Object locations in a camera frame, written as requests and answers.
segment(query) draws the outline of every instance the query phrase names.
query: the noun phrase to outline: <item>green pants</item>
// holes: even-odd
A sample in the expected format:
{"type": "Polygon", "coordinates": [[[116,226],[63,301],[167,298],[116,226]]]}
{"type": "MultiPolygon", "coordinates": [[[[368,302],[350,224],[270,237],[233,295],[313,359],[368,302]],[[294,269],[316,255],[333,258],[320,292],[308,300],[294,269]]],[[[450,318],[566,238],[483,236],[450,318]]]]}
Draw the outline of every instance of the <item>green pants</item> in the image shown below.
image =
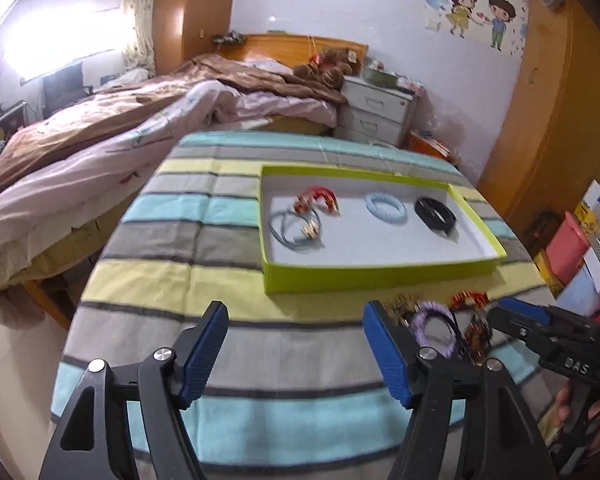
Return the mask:
{"type": "Polygon", "coordinates": [[[504,32],[496,32],[495,30],[491,33],[491,46],[495,46],[500,50],[502,46],[502,38],[504,38],[504,32]]]}

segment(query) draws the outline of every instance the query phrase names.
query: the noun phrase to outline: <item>teddy bear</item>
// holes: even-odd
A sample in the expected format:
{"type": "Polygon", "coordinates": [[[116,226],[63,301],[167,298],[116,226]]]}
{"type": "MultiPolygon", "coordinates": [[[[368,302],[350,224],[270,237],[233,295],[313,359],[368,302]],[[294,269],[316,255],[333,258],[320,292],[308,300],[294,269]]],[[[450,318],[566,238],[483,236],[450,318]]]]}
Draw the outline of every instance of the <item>teddy bear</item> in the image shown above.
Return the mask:
{"type": "Polygon", "coordinates": [[[334,90],[344,85],[344,76],[352,75],[358,56],[350,48],[325,48],[309,63],[294,68],[294,75],[307,81],[317,81],[334,90]]]}

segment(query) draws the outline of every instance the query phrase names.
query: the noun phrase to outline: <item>tile floor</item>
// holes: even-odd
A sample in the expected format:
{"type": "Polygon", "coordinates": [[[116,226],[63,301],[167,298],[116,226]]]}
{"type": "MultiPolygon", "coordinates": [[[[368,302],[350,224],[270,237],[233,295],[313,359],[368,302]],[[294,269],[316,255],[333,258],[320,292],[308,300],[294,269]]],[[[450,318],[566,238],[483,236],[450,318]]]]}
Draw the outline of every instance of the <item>tile floor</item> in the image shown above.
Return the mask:
{"type": "Polygon", "coordinates": [[[65,339],[48,316],[28,330],[0,324],[0,458],[16,480],[38,478],[65,339]]]}

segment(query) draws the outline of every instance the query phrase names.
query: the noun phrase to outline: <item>bed leg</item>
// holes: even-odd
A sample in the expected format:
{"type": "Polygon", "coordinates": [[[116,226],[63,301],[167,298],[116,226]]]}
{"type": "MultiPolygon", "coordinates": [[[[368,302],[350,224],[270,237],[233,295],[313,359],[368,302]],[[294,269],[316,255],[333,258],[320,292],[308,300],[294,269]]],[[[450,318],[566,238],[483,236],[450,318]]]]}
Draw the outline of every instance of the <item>bed leg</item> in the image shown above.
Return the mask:
{"type": "Polygon", "coordinates": [[[63,311],[63,309],[60,308],[60,306],[48,296],[48,294],[40,287],[38,282],[24,282],[24,288],[31,296],[31,299],[35,301],[42,310],[56,320],[58,325],[65,330],[69,330],[69,325],[71,325],[71,317],[69,317],[63,311]]]}

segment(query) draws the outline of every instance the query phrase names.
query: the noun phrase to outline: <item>nightstand drawer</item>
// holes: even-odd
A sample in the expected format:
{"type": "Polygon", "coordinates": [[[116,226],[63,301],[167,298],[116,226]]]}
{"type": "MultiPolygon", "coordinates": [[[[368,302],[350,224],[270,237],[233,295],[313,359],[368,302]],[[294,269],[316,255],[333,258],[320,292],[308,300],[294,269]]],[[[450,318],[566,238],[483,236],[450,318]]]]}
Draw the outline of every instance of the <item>nightstand drawer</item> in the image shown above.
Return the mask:
{"type": "Polygon", "coordinates": [[[396,123],[402,123],[411,103],[409,95],[397,96],[349,80],[344,83],[342,94],[348,99],[349,106],[377,114],[396,123]]]}
{"type": "Polygon", "coordinates": [[[356,130],[351,130],[349,128],[344,128],[342,126],[338,126],[333,131],[333,136],[336,139],[352,140],[353,142],[359,142],[360,144],[371,144],[373,146],[385,146],[387,148],[393,148],[394,150],[398,149],[395,146],[392,146],[391,144],[389,144],[387,142],[382,142],[382,140],[374,139],[373,137],[366,136],[365,134],[357,132],[356,130]]]}
{"type": "Polygon", "coordinates": [[[351,107],[342,107],[340,109],[338,126],[357,130],[362,134],[382,140],[382,142],[392,146],[398,146],[400,134],[402,133],[400,124],[351,107]]]}

